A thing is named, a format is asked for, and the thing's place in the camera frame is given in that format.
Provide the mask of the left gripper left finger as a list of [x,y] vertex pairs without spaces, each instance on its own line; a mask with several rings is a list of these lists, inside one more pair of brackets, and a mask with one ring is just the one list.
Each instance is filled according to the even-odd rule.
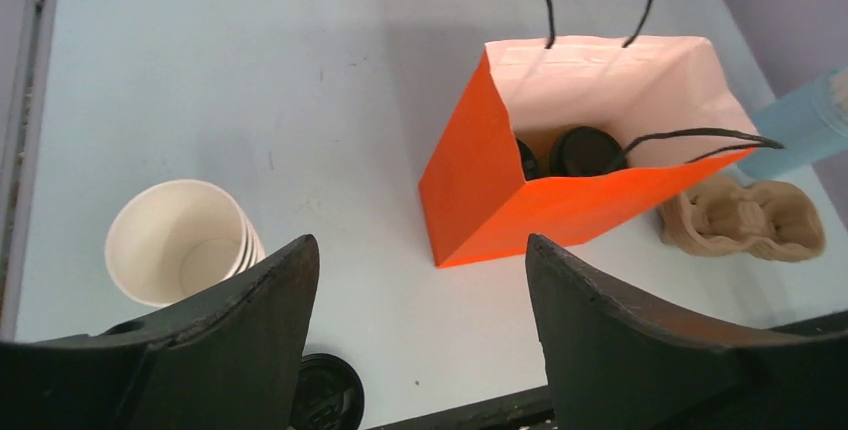
[[5,429],[285,429],[319,279],[303,235],[100,335],[1,346]]

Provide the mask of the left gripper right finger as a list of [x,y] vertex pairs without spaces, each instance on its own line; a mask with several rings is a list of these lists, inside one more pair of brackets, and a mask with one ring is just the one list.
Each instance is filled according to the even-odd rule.
[[843,429],[847,316],[756,329],[683,308],[533,234],[525,267],[562,429]]

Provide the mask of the brown pulp cup carrier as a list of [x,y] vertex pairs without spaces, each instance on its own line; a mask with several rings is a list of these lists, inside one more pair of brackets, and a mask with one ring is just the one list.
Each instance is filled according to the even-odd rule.
[[743,185],[716,174],[664,202],[661,240],[685,253],[797,263],[819,257],[825,231],[813,201],[780,181]]

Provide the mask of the black coffee cup lid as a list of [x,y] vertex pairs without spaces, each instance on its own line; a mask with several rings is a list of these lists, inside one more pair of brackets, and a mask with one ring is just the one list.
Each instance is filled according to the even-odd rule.
[[621,145],[608,133],[578,126],[562,133],[548,158],[552,176],[595,177],[628,168]]

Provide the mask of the orange paper bag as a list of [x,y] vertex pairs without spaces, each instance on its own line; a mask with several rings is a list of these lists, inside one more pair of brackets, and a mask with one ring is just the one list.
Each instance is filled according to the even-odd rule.
[[[600,129],[628,168],[552,176],[557,138]],[[516,140],[538,159],[526,181]],[[697,36],[561,35],[485,44],[419,182],[440,268],[521,254],[530,234],[586,243],[759,148],[713,44]]]

